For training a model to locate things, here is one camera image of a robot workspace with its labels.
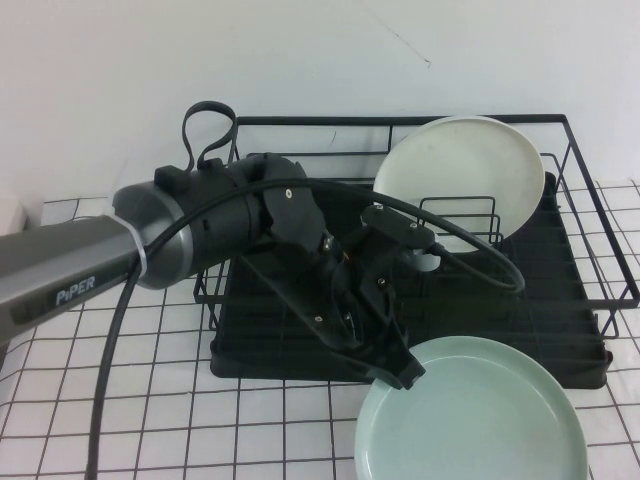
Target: white tiled surface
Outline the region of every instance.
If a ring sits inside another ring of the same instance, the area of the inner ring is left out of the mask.
[[[630,182],[614,187],[600,194],[640,278],[640,192]],[[591,200],[584,190],[572,198],[586,212],[580,219],[606,293],[619,295],[624,282]],[[55,202],[44,219],[71,221],[104,207],[104,199]],[[604,298],[578,223],[571,215],[564,220],[589,297]],[[219,273],[215,267],[209,275]],[[355,419],[368,386],[214,377],[208,311],[193,304],[193,286],[189,279],[134,294],[109,380],[100,478],[272,480],[286,473],[294,480],[355,480]],[[0,372],[0,478],[83,478],[96,367],[119,293],[115,288],[12,342]],[[608,343],[608,385],[567,392],[595,480],[640,478],[640,311],[617,318],[622,338]]]

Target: dish rack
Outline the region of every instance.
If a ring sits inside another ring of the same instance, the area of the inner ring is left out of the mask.
[[[390,280],[397,293],[398,318],[409,331],[411,345],[451,335],[485,337],[529,355],[565,388],[599,388],[606,382],[606,371],[613,359],[604,340],[618,337],[615,314],[619,309],[638,305],[638,287],[567,118],[564,115],[490,117],[516,128],[545,125],[564,132],[564,156],[541,153],[546,170],[545,185],[534,214],[517,232],[504,238],[500,232],[500,216],[496,214],[496,201],[492,197],[425,196],[420,206],[428,209],[434,201],[468,201],[468,212],[458,211],[448,217],[469,217],[476,223],[478,217],[485,219],[486,228],[473,233],[491,243],[521,270],[526,289],[522,295],[514,297],[447,265],[435,273],[420,273],[397,262]],[[373,129],[378,135],[383,130],[386,148],[293,152],[281,149],[278,152],[291,159],[304,157],[307,165],[322,165],[320,162],[323,161],[331,163],[332,158],[347,162],[349,158],[358,157],[370,161],[375,168],[407,130],[439,118],[443,117],[239,117],[235,156],[241,158],[240,151],[244,155],[265,151],[255,145],[255,133],[260,131],[271,135],[278,129],[306,130],[307,133],[322,133],[329,129],[334,131],[335,140],[337,133],[344,130]],[[251,138],[248,147],[243,147],[244,131],[248,131],[247,138]],[[349,176],[335,180],[372,188],[374,177]],[[607,258],[615,259],[623,278],[618,282],[622,285],[619,292],[614,291],[604,278],[598,260],[602,257],[594,253],[590,244],[593,226],[585,229],[579,215],[585,210],[578,209],[574,202],[574,197],[578,196],[590,201],[592,210],[588,209],[587,213],[590,217],[595,215],[597,230],[606,236],[606,247],[610,250]],[[346,201],[346,197],[315,192],[314,197],[325,214],[328,230],[336,238],[340,239],[361,225],[360,212],[367,206],[366,202],[353,198]],[[457,220],[464,223],[464,218]],[[585,254],[576,255],[574,250]],[[478,252],[461,255],[482,271],[498,278],[502,275]],[[367,380],[350,373],[340,359],[329,354],[307,327],[238,259],[231,261],[226,279],[220,275],[208,277],[207,272],[201,272],[194,296],[196,302],[208,305],[209,328],[217,332],[211,343],[211,370],[217,376]]]

